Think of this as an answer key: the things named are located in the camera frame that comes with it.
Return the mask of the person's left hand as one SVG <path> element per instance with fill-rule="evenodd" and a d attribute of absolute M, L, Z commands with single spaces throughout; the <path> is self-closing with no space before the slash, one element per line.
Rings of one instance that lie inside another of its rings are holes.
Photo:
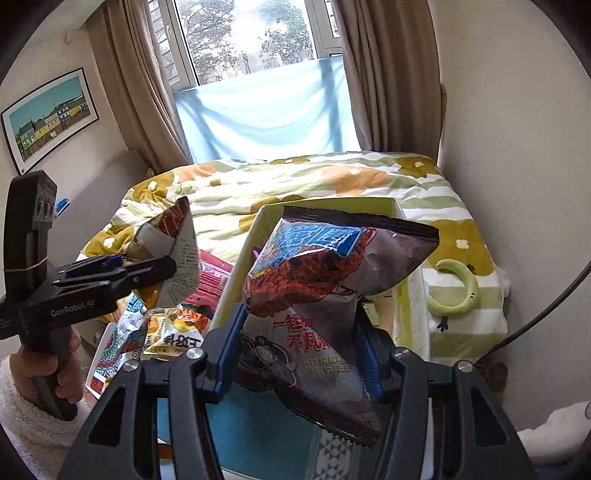
<path fill-rule="evenodd" d="M 84 392 L 77 353 L 80 343 L 79 334 L 75 330 L 71 330 L 69 357 L 63 366 L 58 365 L 56 356 L 33 352 L 24 346 L 21 346 L 15 354 L 10 355 L 10 371 L 19 394 L 40 408 L 42 401 L 33 378 L 51 376 L 56 373 L 57 385 L 54 390 L 56 396 L 66 399 L 70 404 L 78 403 Z"/>

